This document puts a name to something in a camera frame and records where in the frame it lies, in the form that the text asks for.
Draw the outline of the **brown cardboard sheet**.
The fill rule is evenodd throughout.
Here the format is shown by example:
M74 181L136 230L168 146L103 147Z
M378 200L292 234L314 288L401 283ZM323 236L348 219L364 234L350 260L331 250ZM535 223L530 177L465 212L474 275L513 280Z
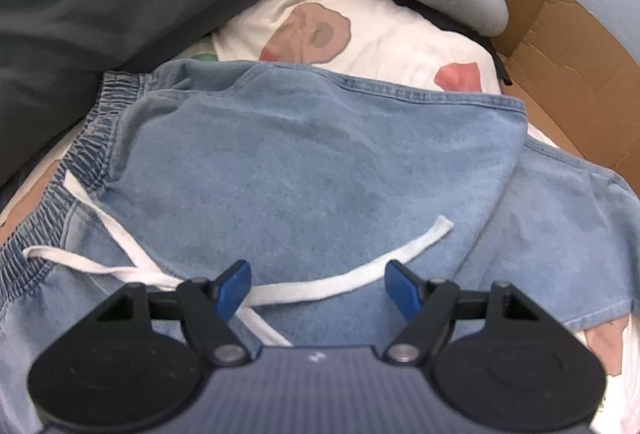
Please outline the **brown cardboard sheet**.
M561 149L639 186L639 67L577 0L506 0L492 43L533 124Z

